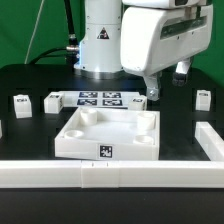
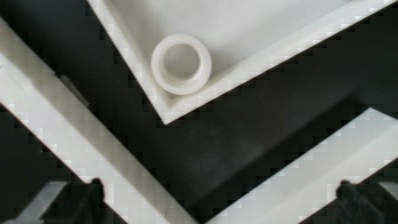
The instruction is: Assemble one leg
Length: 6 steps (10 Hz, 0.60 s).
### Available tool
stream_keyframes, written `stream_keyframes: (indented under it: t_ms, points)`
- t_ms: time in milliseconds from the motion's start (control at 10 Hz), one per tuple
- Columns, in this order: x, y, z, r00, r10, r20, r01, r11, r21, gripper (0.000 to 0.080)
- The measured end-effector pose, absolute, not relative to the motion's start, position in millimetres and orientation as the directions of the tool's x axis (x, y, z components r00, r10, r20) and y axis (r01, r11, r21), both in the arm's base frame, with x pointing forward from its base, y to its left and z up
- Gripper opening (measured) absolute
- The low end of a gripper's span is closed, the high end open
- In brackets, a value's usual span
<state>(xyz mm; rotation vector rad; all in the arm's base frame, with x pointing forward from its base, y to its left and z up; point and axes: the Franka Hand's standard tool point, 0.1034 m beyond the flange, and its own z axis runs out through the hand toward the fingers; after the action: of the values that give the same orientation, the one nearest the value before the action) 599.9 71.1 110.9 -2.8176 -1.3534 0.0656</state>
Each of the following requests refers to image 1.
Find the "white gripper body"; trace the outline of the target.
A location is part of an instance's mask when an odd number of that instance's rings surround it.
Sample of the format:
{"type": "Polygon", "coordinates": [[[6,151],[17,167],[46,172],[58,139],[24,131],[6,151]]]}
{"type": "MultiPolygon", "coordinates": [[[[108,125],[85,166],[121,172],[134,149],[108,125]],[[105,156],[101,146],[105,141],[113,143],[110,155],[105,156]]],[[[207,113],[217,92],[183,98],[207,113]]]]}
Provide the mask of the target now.
{"type": "Polygon", "coordinates": [[[129,7],[121,27],[121,64],[152,75],[208,48],[213,5],[173,10],[129,7]]]}

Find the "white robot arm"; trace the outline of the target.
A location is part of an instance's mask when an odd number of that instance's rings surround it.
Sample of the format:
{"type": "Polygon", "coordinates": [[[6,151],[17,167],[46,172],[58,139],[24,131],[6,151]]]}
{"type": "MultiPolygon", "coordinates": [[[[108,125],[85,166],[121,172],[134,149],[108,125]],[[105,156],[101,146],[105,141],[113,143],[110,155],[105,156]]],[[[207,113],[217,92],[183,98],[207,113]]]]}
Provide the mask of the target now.
{"type": "Polygon", "coordinates": [[[85,35],[74,69],[95,79],[125,71],[140,76],[159,99],[162,71],[176,67],[183,86],[193,57],[209,46],[212,0],[85,0],[85,35]]]}

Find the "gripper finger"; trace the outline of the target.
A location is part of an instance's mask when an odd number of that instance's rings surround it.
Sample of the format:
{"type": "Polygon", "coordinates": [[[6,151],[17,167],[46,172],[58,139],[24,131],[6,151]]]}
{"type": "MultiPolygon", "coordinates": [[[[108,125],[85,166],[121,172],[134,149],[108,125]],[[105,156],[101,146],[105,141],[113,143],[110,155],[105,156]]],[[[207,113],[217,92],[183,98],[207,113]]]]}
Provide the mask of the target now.
{"type": "Polygon", "coordinates": [[[182,87],[187,83],[188,72],[191,67],[189,59],[177,63],[175,72],[173,73],[172,83],[174,86],[182,87]]]}
{"type": "Polygon", "coordinates": [[[160,94],[160,79],[157,74],[146,76],[144,78],[146,84],[146,96],[151,101],[157,101],[160,94]]]}

